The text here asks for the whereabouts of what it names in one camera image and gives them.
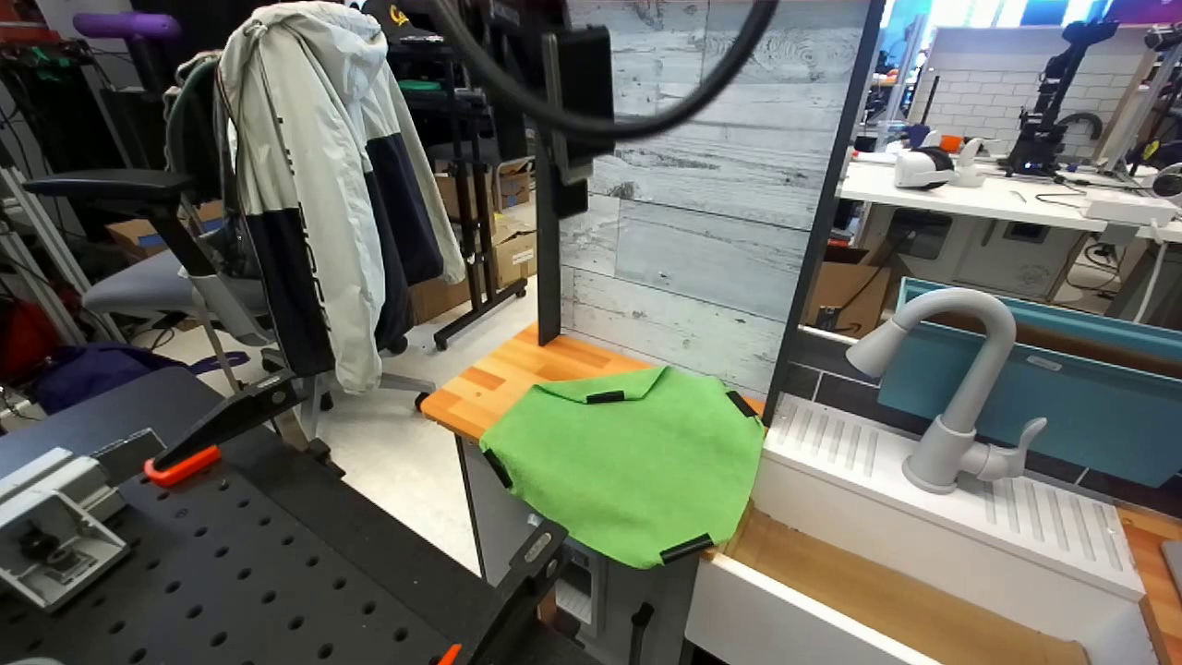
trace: green cloth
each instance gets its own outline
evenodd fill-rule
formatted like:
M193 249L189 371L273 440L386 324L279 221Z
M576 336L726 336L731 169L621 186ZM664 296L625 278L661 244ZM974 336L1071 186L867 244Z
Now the green cloth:
M731 538L760 446L766 424L722 382L681 371L535 386L486 437L516 498L633 570Z

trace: sink basin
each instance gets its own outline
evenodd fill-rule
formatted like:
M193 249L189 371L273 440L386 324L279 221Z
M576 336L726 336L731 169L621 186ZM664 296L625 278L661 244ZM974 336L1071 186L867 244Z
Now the sink basin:
M1082 644L1091 661L1158 661L1144 589L1109 501L1031 476L928 496L901 476L913 445L782 394L753 501L819 543Z

